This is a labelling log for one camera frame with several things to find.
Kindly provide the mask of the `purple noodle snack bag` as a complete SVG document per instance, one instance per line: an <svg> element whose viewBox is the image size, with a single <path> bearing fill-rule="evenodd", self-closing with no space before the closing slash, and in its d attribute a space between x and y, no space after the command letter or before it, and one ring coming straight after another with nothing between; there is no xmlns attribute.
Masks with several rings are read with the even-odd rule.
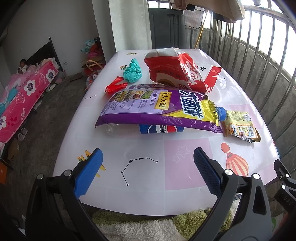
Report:
<svg viewBox="0 0 296 241"><path fill-rule="evenodd" d="M161 84L136 84L114 93L96 126L163 125L221 133L219 114L208 96Z"/></svg>

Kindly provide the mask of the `yellow snack packet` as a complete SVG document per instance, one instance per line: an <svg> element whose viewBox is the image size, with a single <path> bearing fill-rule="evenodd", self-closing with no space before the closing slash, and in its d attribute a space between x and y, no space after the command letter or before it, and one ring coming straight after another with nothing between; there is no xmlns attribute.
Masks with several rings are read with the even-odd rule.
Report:
<svg viewBox="0 0 296 241"><path fill-rule="evenodd" d="M234 136L249 143L261 141L261 136L247 112L227 110L226 118L221 124L225 137Z"/></svg>

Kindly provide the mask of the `green plastic bag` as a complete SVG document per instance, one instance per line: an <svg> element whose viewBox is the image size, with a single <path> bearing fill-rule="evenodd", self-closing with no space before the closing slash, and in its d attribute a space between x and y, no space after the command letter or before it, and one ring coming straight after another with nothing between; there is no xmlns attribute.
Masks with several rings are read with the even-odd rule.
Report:
<svg viewBox="0 0 296 241"><path fill-rule="evenodd" d="M142 70L140 68L138 61L135 58L131 60L129 66L124 70L123 78L128 83L135 83L138 80L140 80L140 78L142 78Z"/></svg>

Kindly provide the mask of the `dark green cabinet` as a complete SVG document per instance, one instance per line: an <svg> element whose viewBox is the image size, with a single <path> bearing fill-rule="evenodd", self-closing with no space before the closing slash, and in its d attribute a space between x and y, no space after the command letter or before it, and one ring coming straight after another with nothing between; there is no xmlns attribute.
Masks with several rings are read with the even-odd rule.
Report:
<svg viewBox="0 0 296 241"><path fill-rule="evenodd" d="M184 12L177 9L149 8L152 48L185 48Z"/></svg>

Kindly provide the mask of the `red white plastic bag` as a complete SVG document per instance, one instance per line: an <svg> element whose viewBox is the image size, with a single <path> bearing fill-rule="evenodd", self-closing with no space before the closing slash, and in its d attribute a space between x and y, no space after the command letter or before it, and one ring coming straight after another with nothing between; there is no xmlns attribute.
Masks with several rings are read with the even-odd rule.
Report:
<svg viewBox="0 0 296 241"><path fill-rule="evenodd" d="M222 70L212 64L198 65L178 48L154 49L146 54L144 62L153 82L200 93L213 90Z"/></svg>

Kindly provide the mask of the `green fluffy rug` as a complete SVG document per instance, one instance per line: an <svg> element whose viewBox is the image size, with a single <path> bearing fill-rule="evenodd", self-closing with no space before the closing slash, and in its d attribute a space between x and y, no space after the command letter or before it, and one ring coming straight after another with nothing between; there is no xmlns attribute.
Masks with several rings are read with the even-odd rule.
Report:
<svg viewBox="0 0 296 241"><path fill-rule="evenodd" d="M189 240L211 208L152 217L98 210L92 220L108 240Z"/></svg>

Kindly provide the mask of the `pile of bags by wall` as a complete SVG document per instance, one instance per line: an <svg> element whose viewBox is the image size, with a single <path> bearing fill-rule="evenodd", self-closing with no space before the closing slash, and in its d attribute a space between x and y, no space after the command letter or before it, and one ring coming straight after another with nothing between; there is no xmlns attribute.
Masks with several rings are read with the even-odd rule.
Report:
<svg viewBox="0 0 296 241"><path fill-rule="evenodd" d="M85 90L88 90L106 65L99 37L87 40L81 52L86 55L86 59L82 61L82 73L87 77Z"/></svg>

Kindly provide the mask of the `metal balcony railing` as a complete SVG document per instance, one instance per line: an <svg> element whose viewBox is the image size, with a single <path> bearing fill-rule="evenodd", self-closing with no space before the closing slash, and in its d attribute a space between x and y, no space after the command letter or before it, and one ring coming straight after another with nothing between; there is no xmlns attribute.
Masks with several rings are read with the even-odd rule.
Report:
<svg viewBox="0 0 296 241"><path fill-rule="evenodd" d="M185 47L194 49L206 10L185 11ZM197 47L240 85L282 158L295 155L295 30L281 11L247 4L235 23L208 12Z"/></svg>

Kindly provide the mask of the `beige hanging jacket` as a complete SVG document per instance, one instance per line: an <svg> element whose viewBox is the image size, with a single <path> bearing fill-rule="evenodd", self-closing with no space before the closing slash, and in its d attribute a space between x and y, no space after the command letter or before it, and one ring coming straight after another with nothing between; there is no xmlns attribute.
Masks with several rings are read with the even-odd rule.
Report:
<svg viewBox="0 0 296 241"><path fill-rule="evenodd" d="M245 9L241 1L237 0L188 0L171 1L177 9L185 10L188 4L208 9L213 13L219 14L231 21L243 20Z"/></svg>

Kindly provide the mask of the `clear Pepsi plastic bottle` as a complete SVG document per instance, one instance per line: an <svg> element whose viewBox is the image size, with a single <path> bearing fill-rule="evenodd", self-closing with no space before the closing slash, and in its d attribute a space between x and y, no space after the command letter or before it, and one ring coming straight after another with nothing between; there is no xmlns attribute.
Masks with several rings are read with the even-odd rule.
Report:
<svg viewBox="0 0 296 241"><path fill-rule="evenodd" d="M226 120L227 111L223 107L215 107L215 113L217 114L217 121ZM172 125L136 125L136 124L107 124L106 129L109 134L114 136L131 136L134 134L159 134L159 133L181 133L185 128L183 126ZM210 131L214 133L222 133L222 128L218 125L200 125L198 128L190 128L193 130Z"/></svg>

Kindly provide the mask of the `person lying on bed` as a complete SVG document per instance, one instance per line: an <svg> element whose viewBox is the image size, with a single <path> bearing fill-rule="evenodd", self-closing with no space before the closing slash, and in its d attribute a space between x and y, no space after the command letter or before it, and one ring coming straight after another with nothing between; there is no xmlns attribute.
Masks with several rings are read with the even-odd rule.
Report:
<svg viewBox="0 0 296 241"><path fill-rule="evenodd" d="M18 74L25 74L29 66L27 65L26 59L22 59L20 61L20 66L18 67Z"/></svg>

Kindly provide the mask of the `pink floral bed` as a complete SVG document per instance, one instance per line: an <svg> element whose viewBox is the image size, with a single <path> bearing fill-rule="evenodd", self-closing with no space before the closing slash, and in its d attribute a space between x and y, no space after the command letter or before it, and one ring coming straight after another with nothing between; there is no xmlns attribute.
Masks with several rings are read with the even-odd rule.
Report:
<svg viewBox="0 0 296 241"><path fill-rule="evenodd" d="M63 72L51 38L26 63L26 71L12 75L1 95L1 147L17 132L57 74Z"/></svg>

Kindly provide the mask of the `red snack wrapper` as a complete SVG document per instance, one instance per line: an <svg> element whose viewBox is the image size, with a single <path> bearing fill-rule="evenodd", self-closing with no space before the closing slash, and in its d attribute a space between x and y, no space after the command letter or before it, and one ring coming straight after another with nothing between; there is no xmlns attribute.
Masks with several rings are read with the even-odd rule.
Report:
<svg viewBox="0 0 296 241"><path fill-rule="evenodd" d="M125 89L127 85L128 83L125 81L125 79L121 76L118 76L105 88L105 93L110 95L114 94L119 90Z"/></svg>

